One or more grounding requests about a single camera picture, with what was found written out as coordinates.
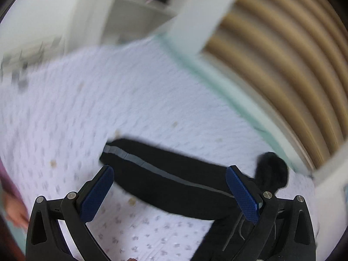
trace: black garment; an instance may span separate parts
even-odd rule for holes
[[[230,260],[244,243],[241,236],[246,238],[253,229],[245,220],[241,236],[238,228],[222,252],[241,213],[223,166],[126,138],[107,143],[100,160],[114,169],[115,182],[139,199],[170,213],[215,220],[192,261],[210,261],[216,255]],[[288,167],[268,152],[258,159],[255,179],[248,179],[260,190],[275,193],[286,186]]]

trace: striped curtain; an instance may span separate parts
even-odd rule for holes
[[[236,0],[205,47],[287,122],[311,164],[348,135],[348,32],[327,0]]]

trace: blue object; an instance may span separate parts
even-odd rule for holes
[[[226,182],[245,218],[256,225],[260,218],[258,203],[231,167],[226,170]]]
[[[80,218],[82,222],[87,223],[93,220],[113,182],[114,170],[110,166],[107,166],[107,169],[101,177],[94,182],[91,191],[81,203]]]

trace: gray stripe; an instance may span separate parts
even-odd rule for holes
[[[228,197],[232,197],[234,198],[234,196],[230,193],[227,193],[227,192],[224,192],[222,190],[219,190],[219,189],[215,189],[215,188],[212,188],[212,187],[209,187],[209,186],[204,186],[202,184],[198,184],[198,183],[192,183],[192,182],[189,182],[185,179],[181,179],[177,176],[174,176],[166,171],[163,171],[157,167],[155,167],[154,165],[151,165],[147,162],[145,162],[143,159],[135,156],[135,155],[132,155],[132,154],[129,154],[127,153],[126,151],[122,150],[121,148],[117,147],[117,146],[109,146],[109,145],[105,145],[104,147],[104,150],[103,150],[104,153],[111,153],[111,154],[114,154],[124,160],[127,160],[127,161],[130,161],[132,163],[135,163],[137,164],[138,166],[150,171],[150,172],[153,172],[157,175],[160,175],[162,177],[165,177],[167,179],[171,179],[172,181],[175,181],[175,182],[178,182],[178,183],[181,183],[181,184],[184,184],[186,186],[194,186],[194,187],[199,187],[199,188],[202,188],[202,189],[205,189],[205,190],[209,190],[209,191],[213,191],[213,192],[217,192],[217,193],[220,193],[220,194],[223,194],[223,195],[226,195]]]

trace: black fuzzy object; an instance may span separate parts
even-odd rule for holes
[[[259,156],[255,172],[255,184],[261,191],[275,193],[288,183],[288,166],[273,152]]]

